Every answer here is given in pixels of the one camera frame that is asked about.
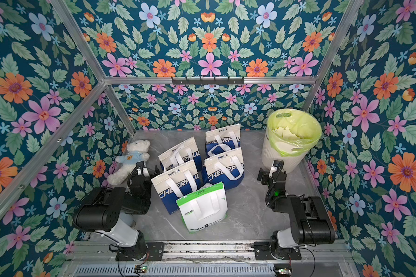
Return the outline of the green white takeout bag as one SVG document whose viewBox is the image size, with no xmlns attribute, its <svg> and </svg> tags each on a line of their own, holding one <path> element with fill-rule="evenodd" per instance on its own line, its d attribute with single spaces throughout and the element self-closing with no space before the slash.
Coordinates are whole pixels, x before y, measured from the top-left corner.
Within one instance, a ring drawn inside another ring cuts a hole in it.
<svg viewBox="0 0 416 277">
<path fill-rule="evenodd" d="M 176 203 L 190 233 L 216 225 L 227 217 L 228 205 L 223 182 L 203 187 L 178 199 Z"/>
</svg>

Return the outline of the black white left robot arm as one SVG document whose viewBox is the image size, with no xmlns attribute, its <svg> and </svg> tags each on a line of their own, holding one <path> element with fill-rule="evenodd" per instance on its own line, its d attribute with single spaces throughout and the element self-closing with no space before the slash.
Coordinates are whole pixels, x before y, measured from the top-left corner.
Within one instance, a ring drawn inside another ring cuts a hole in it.
<svg viewBox="0 0 416 277">
<path fill-rule="evenodd" d="M 164 243 L 146 242 L 144 234 L 121 217 L 123 213 L 130 216 L 147 214 L 151 205 L 151 179 L 159 173 L 158 167 L 151 172 L 144 162 L 138 162 L 129 172 L 127 188 L 93 189 L 74 212 L 73 225 L 111 240 L 109 251 L 116 253 L 117 262 L 162 260 Z"/>
</svg>

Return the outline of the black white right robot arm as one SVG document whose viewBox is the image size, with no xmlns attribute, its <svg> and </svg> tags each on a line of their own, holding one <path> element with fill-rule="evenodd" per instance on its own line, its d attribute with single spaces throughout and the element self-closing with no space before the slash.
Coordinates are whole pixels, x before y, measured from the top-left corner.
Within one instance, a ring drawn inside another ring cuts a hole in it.
<svg viewBox="0 0 416 277">
<path fill-rule="evenodd" d="M 282 160 L 274 160 L 270 170 L 260 168 L 257 180 L 268 187 L 265 204 L 273 212 L 287 214 L 290 226 L 275 231 L 268 242 L 253 245 L 256 260 L 300 260 L 300 249 L 333 244 L 336 232 L 319 196 L 289 194 L 287 171 Z"/>
</svg>

